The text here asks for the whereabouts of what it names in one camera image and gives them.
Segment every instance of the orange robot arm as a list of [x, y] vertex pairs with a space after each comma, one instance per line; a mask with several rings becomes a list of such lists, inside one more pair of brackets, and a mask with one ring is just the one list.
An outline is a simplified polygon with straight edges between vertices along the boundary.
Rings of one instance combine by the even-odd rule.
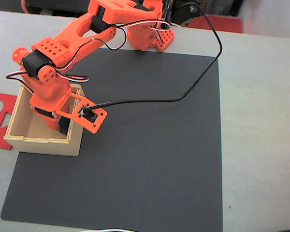
[[[54, 38], [45, 37], [35, 43], [32, 52], [17, 48], [12, 59], [21, 66], [21, 71], [26, 71], [21, 76], [34, 92], [30, 99], [33, 111], [50, 128], [62, 133], [67, 132], [67, 125], [63, 124], [69, 124], [70, 120], [96, 133], [107, 112], [95, 109], [84, 114], [82, 108], [95, 103], [72, 93], [69, 80], [62, 74], [101, 47], [103, 42], [113, 39], [115, 24], [160, 20], [162, 8], [162, 0], [145, 0], [143, 4], [131, 0], [91, 0], [88, 13], [72, 21]], [[174, 33], [171, 29], [161, 32], [157, 28], [161, 28], [157, 22], [130, 25], [128, 38], [137, 50], [156, 47], [158, 51], [164, 51], [173, 41]], [[96, 34], [83, 36], [89, 30]], [[70, 98], [80, 100], [73, 112], [69, 112]]]

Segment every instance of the black object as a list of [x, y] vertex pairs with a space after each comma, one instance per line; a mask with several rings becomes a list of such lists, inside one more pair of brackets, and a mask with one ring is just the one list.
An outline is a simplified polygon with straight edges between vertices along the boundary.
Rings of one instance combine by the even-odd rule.
[[234, 0], [233, 1], [232, 7], [230, 9], [231, 16], [237, 16], [238, 12], [241, 9], [243, 2], [244, 2], [244, 0]]
[[177, 24], [182, 24], [185, 21], [191, 19], [191, 18], [196, 18], [200, 16], [200, 12], [199, 10], [195, 10], [195, 8], [197, 9], [196, 6], [193, 6], [193, 8], [191, 8], [191, 5], [185, 5], [183, 7], [181, 7], [182, 5], [186, 4], [188, 1], [186, 0], [175, 0], [173, 3], [173, 7], [172, 7], [172, 14], [171, 14], [171, 21], [173, 23], [177, 23]]
[[92, 17], [90, 29], [94, 31], [95, 33], [101, 33], [102, 31], [108, 29], [109, 27], [109, 25], [102, 20], [104, 16], [104, 12], [105, 12], [105, 8], [102, 6], [99, 6], [97, 15]]
[[[176, 97], [212, 60], [98, 49], [72, 72], [95, 76], [83, 84], [94, 102]], [[217, 62], [184, 101], [107, 111], [97, 134], [84, 130], [79, 157], [20, 152], [1, 218], [87, 229], [221, 232]]]
[[60, 127], [59, 132], [61, 134], [67, 135], [68, 130], [69, 130], [69, 125], [70, 125], [70, 119], [67, 117], [61, 116], [58, 123], [59, 123], [59, 127]]
[[39, 70], [44, 66], [50, 64], [52, 61], [46, 55], [38, 50], [31, 52], [23, 58], [23, 64], [29, 75], [38, 79]]
[[30, 7], [53, 10], [55, 12], [53, 15], [62, 12], [71, 16], [72, 13], [77, 13], [77, 16], [87, 13], [89, 2], [90, 0], [26, 0]]
[[47, 116], [47, 117], [54, 117], [53, 116], [53, 114], [52, 114], [52, 112], [49, 112], [49, 111], [46, 111], [46, 110], [43, 110], [43, 109], [40, 109], [40, 108], [38, 108], [38, 107], [35, 107], [34, 108], [39, 114], [41, 114], [41, 115], [44, 115], [44, 116]]
[[[164, 8], [163, 17], [165, 18], [165, 21], [168, 23], [171, 22], [172, 5], [173, 5], [173, 0], [165, 0], [163, 3], [163, 8]], [[162, 29], [168, 29], [169, 26], [166, 24], [162, 24], [161, 27]]]
[[83, 117], [86, 118], [89, 122], [94, 123], [98, 116], [94, 112], [89, 111], [84, 113]]
[[143, 11], [151, 11], [149, 8], [143, 6], [143, 5], [140, 4], [140, 3], [134, 5], [134, 8], [136, 8], [136, 9], [140, 9], [140, 10], [143, 10]]
[[20, 1], [14, 0], [0, 0], [0, 11], [19, 12], [19, 13], [23, 12], [20, 6]]

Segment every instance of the red mat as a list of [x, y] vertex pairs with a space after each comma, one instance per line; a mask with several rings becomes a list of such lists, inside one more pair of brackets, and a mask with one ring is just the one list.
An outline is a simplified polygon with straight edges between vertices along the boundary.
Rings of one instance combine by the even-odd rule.
[[[208, 19], [212, 22], [214, 28], [220, 31], [243, 33], [243, 22], [241, 18], [207, 15]], [[207, 29], [211, 30], [204, 16], [200, 16], [188, 25], [189, 28]]]
[[0, 148], [11, 149], [12, 146], [7, 143], [3, 137], [8, 127], [1, 127], [1, 124], [7, 113], [12, 114], [17, 96], [0, 93], [0, 100], [3, 101], [3, 109], [0, 111]]

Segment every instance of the table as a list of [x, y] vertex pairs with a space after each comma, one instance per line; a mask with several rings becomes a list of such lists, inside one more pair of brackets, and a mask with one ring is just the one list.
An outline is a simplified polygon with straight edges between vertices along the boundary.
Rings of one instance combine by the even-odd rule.
[[[0, 92], [18, 94], [5, 74], [19, 66], [11, 53], [55, 36], [72, 18], [0, 12]], [[215, 56], [211, 31], [174, 28], [169, 53]], [[122, 34], [110, 42], [121, 43]], [[223, 229], [290, 229], [290, 39], [219, 32]], [[132, 49], [126, 43], [122, 49]], [[18, 151], [0, 149], [0, 212]], [[73, 232], [75, 228], [3, 221], [4, 231]]]

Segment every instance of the dark gray mat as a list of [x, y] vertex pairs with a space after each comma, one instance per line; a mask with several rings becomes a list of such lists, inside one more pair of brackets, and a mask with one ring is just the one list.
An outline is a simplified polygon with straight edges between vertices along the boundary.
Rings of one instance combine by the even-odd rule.
[[[75, 65], [94, 102], [172, 98], [211, 57], [100, 49]], [[106, 108], [79, 157], [20, 152], [4, 220], [141, 232], [222, 231], [218, 64], [181, 102]]]

